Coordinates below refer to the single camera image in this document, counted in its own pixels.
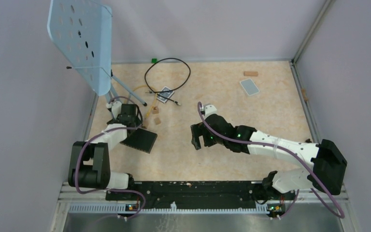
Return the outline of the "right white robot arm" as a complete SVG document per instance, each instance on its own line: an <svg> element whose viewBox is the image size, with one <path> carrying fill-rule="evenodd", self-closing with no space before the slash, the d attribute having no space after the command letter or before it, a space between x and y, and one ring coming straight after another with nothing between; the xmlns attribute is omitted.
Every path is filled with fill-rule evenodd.
<svg viewBox="0 0 371 232"><path fill-rule="evenodd" d="M331 195L341 192L347 160L333 141L290 141L254 127L233 126L217 114L190 128L196 150L219 144L235 153L267 156L297 165L297 169L273 171L263 179L264 193L270 199L297 189L317 189Z"/></svg>

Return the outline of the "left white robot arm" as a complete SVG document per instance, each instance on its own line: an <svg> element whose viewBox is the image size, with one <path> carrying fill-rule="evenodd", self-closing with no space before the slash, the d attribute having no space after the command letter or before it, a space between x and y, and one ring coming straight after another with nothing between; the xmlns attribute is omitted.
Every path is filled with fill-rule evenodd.
<svg viewBox="0 0 371 232"><path fill-rule="evenodd" d="M72 145L68 184L80 194L97 189L116 189L119 196L129 200L136 192L130 183L132 176L111 171L109 152L141 126L143 116L136 104L122 104L112 107L111 111L113 118L105 129Z"/></svg>

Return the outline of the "black network switch box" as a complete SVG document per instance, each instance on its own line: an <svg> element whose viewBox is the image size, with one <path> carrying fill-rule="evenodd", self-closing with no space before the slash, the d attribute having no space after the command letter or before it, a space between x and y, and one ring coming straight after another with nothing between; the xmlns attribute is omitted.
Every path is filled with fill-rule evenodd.
<svg viewBox="0 0 371 232"><path fill-rule="evenodd" d="M150 154L157 139L157 134L142 128L131 130L121 144Z"/></svg>

